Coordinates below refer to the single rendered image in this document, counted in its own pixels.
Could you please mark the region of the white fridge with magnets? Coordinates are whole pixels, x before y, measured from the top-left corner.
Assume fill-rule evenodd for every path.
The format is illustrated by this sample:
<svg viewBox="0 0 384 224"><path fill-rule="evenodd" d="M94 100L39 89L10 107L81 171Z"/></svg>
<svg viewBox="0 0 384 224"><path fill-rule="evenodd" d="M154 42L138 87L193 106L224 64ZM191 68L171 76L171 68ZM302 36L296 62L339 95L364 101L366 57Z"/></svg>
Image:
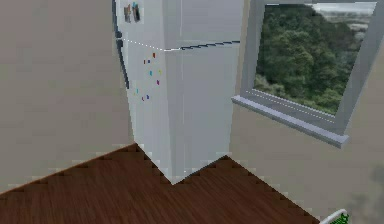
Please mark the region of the white fridge with magnets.
<svg viewBox="0 0 384 224"><path fill-rule="evenodd" d="M176 184L229 152L244 0L116 0L133 139Z"/></svg>

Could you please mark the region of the grey framed window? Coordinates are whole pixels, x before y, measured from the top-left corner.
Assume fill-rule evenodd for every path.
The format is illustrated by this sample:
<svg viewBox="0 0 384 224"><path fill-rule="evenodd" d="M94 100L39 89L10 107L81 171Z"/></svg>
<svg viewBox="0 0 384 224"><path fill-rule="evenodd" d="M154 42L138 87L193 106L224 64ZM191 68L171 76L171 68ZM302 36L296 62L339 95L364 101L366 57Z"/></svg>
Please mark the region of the grey framed window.
<svg viewBox="0 0 384 224"><path fill-rule="evenodd" d="M233 103L343 147L383 21L384 0L245 0Z"/></svg>

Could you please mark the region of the white and green object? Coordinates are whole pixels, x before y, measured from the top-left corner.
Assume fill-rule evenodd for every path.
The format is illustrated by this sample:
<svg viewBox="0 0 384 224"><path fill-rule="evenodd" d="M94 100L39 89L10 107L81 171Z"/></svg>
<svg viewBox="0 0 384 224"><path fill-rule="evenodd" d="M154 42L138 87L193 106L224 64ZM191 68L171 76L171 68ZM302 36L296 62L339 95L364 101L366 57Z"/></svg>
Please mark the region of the white and green object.
<svg viewBox="0 0 384 224"><path fill-rule="evenodd" d="M319 224L348 224L349 214L345 209L339 209L320 221Z"/></svg>

